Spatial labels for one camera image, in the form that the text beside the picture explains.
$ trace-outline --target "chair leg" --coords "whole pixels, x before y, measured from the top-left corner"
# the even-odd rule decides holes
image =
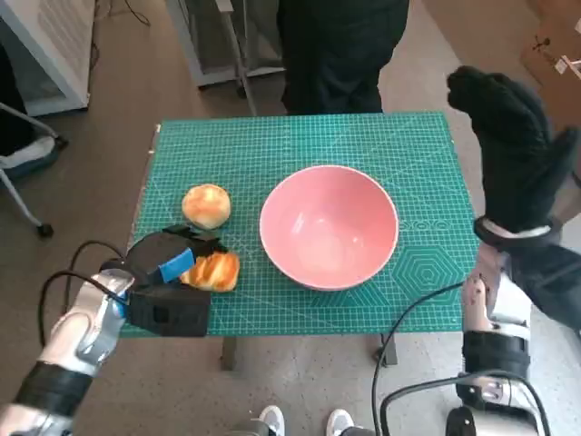
[[[36,227],[38,235],[42,238],[50,238],[53,235],[53,228],[51,227],[51,225],[41,223],[34,215],[32,215],[32,213],[26,207],[24,200],[22,199],[22,197],[20,196],[12,182],[10,182],[10,179],[8,178],[8,176],[6,175],[2,168],[0,168],[0,179],[2,179],[2,182],[4,183],[6,189],[8,189],[10,195],[12,195],[12,198],[15,199],[15,202],[20,208],[20,211],[23,213],[23,215],[26,217],[28,221],[30,221],[34,225],[34,227]]]
[[[236,31],[234,30],[231,14],[223,13],[222,19],[224,21],[226,32],[228,33],[228,38],[230,39],[231,48],[234,54],[234,61],[236,62],[236,70],[240,75],[242,86],[244,87],[244,91],[246,93],[246,99],[248,100],[248,106],[251,109],[252,116],[256,116],[256,105],[254,104],[254,97],[252,96],[250,82],[248,80],[248,76],[246,75],[246,66],[242,60],[240,44],[238,42],[238,38],[236,37]]]
[[[49,136],[52,136],[53,138],[58,138],[58,133],[55,132],[51,127],[49,127],[45,123],[41,123],[40,121],[33,118],[32,116],[28,116],[27,114],[23,114],[22,112],[18,112],[17,110],[13,109],[12,107],[10,107],[4,103],[1,103],[1,102],[0,102],[0,111],[6,111],[11,115],[17,116],[18,118],[21,118],[21,119],[27,121],[28,123],[32,124],[34,127],[38,127],[40,130],[44,131]]]

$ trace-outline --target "chair wheel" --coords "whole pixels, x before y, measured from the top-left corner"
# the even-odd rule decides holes
[[[57,136],[54,139],[54,144],[56,145],[56,148],[60,152],[61,150],[64,150],[68,146],[69,140],[63,136]]]
[[[246,90],[244,89],[244,86],[238,86],[236,88],[236,94],[243,100],[246,100]]]
[[[54,234],[53,226],[51,224],[41,224],[36,227],[36,231],[38,232],[38,236],[42,239],[50,238]]]

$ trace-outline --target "wire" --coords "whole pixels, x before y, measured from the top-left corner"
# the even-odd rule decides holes
[[[389,341],[391,341],[391,338],[393,337],[394,333],[398,329],[399,325],[406,318],[406,316],[408,316],[408,314],[411,311],[413,311],[416,307],[418,307],[423,302],[426,302],[427,300],[430,300],[434,297],[437,297],[438,295],[441,295],[442,293],[452,291],[453,289],[459,288],[460,286],[462,286],[462,282],[450,284],[450,286],[446,286],[444,288],[438,289],[437,291],[434,291],[434,292],[430,292],[430,293],[424,295],[423,297],[418,298],[410,306],[408,306],[408,308],[401,314],[401,316],[399,316],[399,318],[395,322],[395,324],[393,324],[393,327],[391,327],[391,330],[389,331],[387,340],[384,341],[383,345],[381,346],[381,353],[379,354],[378,362],[377,362],[377,365],[375,366],[375,372],[373,373],[373,382],[371,384],[371,408],[372,408],[372,413],[373,413],[373,425],[375,427],[375,433],[377,435],[381,434],[380,427],[379,427],[378,404],[377,404],[377,388],[378,388],[379,369],[381,368],[381,363],[383,362],[383,359],[385,359],[385,354],[386,354],[386,351],[388,349]]]
[[[115,300],[116,302],[124,306],[127,305],[127,302],[123,298],[121,298],[115,292],[110,291],[109,289],[107,289],[105,285],[97,282],[94,278],[89,277],[88,275],[70,270],[62,270],[55,272],[44,282],[43,289],[40,292],[40,301],[38,302],[38,306],[36,308],[36,317],[38,321],[38,336],[40,339],[40,344],[43,346],[43,348],[46,345],[46,339],[44,337],[44,305],[46,303],[46,295],[48,294],[48,290],[50,288],[51,283],[54,280],[58,279],[59,277],[63,276],[78,277],[79,279],[83,279],[84,281],[92,284],[95,288],[97,288],[99,291],[107,295],[107,297],[111,298],[112,300]]]
[[[105,18],[111,16],[111,13],[113,12],[113,0],[108,0],[108,4],[109,4],[109,7],[107,8],[107,11],[104,14],[99,15],[99,11],[101,10],[102,6],[101,6],[101,1],[97,0],[96,8],[94,10],[94,15],[95,15],[94,21],[101,21],[101,20],[104,20]]]
[[[91,42],[91,60],[89,61],[89,71],[93,71],[93,69],[97,66],[99,59],[101,58],[101,49],[99,45],[95,41]]]
[[[81,255],[83,250],[86,247],[89,247],[91,245],[99,245],[102,247],[106,247],[106,248],[110,249],[112,252],[115,252],[115,254],[117,254],[117,256],[119,256],[119,259],[125,259],[125,256],[123,255],[123,253],[121,253],[121,250],[119,250],[117,247],[115,247],[112,243],[106,243],[104,241],[90,239],[89,241],[85,241],[84,243],[79,245],[79,248],[77,248],[76,251],[74,252],[73,257],[71,258],[71,262],[69,263],[69,268],[68,268],[69,271],[74,270],[74,267],[76,266],[76,261],[79,259],[79,256]],[[70,299],[71,299],[71,281],[72,281],[72,276],[70,276],[70,275],[67,276],[66,277],[66,286],[64,287],[64,300],[63,300],[63,308],[61,310],[61,314],[65,314],[69,310],[69,303],[70,303]]]
[[[147,27],[151,27],[152,26],[152,22],[149,21],[149,18],[147,18],[144,14],[142,14],[141,12],[137,12],[135,11],[132,7],[131,4],[129,3],[129,0],[125,0],[125,4],[127,5],[127,8],[129,9],[129,12],[131,12],[133,14],[133,16],[135,18],[137,18],[137,21],[139,21],[142,25],[146,25]]]
[[[525,378],[521,377],[520,375],[514,374],[513,372],[508,371],[501,371],[501,370],[486,370],[486,371],[479,371],[479,372],[472,372],[471,374],[461,375],[458,377],[450,377],[448,379],[440,379],[434,381],[424,381],[423,383],[414,384],[411,386],[407,386],[405,388],[401,388],[386,398],[383,399],[381,402],[381,431],[383,436],[389,436],[389,428],[388,428],[388,419],[387,419],[387,411],[388,406],[390,403],[394,402],[398,398],[401,398],[405,395],[414,392],[421,392],[428,389],[440,388],[442,386],[449,386],[450,384],[458,384],[463,382],[470,382],[472,380],[477,379],[478,377],[503,377],[509,380],[514,380],[517,382],[523,383],[527,386],[527,389],[530,391],[531,395],[535,399],[535,403],[537,404],[538,414],[541,419],[541,423],[543,425],[543,431],[545,436],[551,435],[551,429],[548,424],[547,412],[545,411],[545,407],[543,406],[543,402],[541,401],[537,391],[533,388],[533,385]]]

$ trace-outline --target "green cutting mat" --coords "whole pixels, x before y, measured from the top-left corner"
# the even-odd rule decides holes
[[[344,292],[287,279],[261,248],[262,204],[278,182],[311,165],[341,164],[376,179],[394,201],[398,247],[376,277]],[[472,208],[441,113],[346,114],[163,123],[134,240],[184,223],[182,197],[199,183],[231,196],[221,228],[241,257],[235,292],[212,295],[209,334],[384,332],[420,295],[460,282],[474,264]],[[404,332],[455,331],[458,291],[417,308]],[[149,335],[126,326],[124,336]]]

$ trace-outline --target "bread roll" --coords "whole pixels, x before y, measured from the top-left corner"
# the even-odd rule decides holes
[[[238,281],[240,260],[234,253],[214,253],[196,258],[196,264],[180,276],[183,283],[204,291],[229,292]]]
[[[228,193],[215,184],[194,186],[182,200],[184,216],[204,230],[224,224],[230,216],[230,209]]]

